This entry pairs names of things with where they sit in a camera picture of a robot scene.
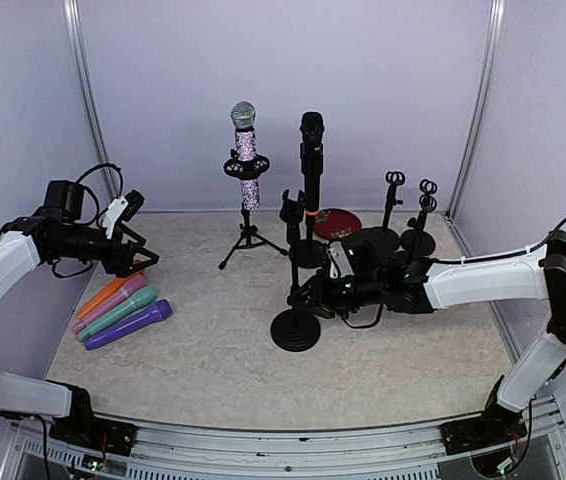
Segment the orange microphone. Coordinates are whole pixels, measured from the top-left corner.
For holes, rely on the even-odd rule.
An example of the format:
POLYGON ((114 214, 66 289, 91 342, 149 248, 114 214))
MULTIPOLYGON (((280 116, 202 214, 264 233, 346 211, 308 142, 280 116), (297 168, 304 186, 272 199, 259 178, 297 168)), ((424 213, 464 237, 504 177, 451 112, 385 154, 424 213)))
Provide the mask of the orange microphone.
POLYGON ((127 280, 130 280, 131 278, 132 275, 125 278, 115 277, 78 310, 76 317, 78 319, 82 319, 97 306, 103 303, 110 295, 115 293, 127 280))

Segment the pink microphone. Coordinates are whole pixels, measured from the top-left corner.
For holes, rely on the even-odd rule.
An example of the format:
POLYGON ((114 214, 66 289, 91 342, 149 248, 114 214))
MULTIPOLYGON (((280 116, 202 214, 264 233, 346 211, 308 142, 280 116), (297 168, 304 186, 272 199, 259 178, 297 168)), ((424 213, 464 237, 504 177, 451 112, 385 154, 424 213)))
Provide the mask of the pink microphone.
POLYGON ((115 293, 110 295, 103 303, 97 306, 94 310, 84 316, 82 319, 78 319, 71 326, 71 332, 73 334, 79 333, 83 330, 89 323, 96 320, 98 317, 108 312, 115 306, 122 303, 124 300, 129 298, 136 291, 147 286, 147 281, 143 275, 135 274, 132 275, 130 280, 127 280, 115 293))

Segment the teal microphone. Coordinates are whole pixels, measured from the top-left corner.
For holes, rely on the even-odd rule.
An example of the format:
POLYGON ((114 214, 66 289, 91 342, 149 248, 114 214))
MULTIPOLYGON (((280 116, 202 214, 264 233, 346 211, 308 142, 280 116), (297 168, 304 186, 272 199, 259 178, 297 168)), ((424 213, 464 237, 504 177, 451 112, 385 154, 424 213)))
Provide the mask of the teal microphone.
POLYGON ((91 336, 113 326, 120 320, 145 309, 157 299, 157 296, 158 293, 154 287, 146 286, 141 288, 122 303, 89 323, 83 330, 76 334, 76 339, 79 342, 84 342, 91 336))

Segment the purple microphone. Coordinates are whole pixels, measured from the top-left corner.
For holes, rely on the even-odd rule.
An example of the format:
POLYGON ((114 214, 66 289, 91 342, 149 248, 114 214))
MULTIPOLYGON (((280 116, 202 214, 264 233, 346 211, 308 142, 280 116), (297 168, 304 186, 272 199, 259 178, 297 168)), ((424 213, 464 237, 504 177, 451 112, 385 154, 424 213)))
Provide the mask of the purple microphone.
POLYGON ((162 322, 172 314, 173 309, 168 300, 161 299, 155 301, 138 313, 132 314, 101 332, 92 335, 83 342, 84 348, 88 351, 101 348, 146 326, 162 322))

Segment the black desk stand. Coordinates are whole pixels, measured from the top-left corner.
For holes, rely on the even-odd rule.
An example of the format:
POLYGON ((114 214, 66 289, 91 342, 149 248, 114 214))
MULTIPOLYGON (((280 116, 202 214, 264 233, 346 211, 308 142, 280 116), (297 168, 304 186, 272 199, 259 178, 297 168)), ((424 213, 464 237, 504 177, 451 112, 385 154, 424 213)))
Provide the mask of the black desk stand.
POLYGON ((389 171, 385 175, 388 184, 384 215, 380 226, 368 227, 361 230, 364 240, 380 240, 383 247, 390 251, 397 251, 400 246, 399 235, 390 228, 390 219, 394 207, 402 205, 403 201, 397 198, 397 189, 405 183, 405 175, 400 171, 389 171))

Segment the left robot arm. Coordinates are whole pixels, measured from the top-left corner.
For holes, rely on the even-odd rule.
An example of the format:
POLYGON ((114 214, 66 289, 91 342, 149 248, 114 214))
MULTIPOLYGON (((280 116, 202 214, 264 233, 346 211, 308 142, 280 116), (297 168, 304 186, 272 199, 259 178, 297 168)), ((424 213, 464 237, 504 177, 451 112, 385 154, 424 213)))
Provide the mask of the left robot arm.
MULTIPOLYGON (((95 207, 91 219, 83 218, 84 198, 94 194, 86 183, 90 174, 50 181, 41 206, 0 227, 0 305, 40 267, 55 268, 65 259, 84 269, 100 264, 118 278, 157 264, 158 254, 128 225, 145 203, 139 191, 120 189, 107 206, 95 207)), ((82 387, 2 369, 0 417, 46 418, 51 422, 48 438, 118 456, 131 455, 137 435, 133 424, 96 414, 82 387)))

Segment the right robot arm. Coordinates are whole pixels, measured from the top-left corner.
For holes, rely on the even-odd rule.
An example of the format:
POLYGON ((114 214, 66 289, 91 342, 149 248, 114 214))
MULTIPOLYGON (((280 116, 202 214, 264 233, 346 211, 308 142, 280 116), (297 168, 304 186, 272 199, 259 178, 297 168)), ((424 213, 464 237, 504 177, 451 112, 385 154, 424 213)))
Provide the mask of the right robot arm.
POLYGON ((548 303, 549 320, 494 385, 480 415, 441 425, 445 451, 455 455, 524 437, 523 411, 566 364, 566 232, 518 251, 440 260, 395 251, 382 234, 359 231, 333 242, 326 262, 288 302, 323 318, 347 318, 369 305, 418 315, 519 299, 548 303))

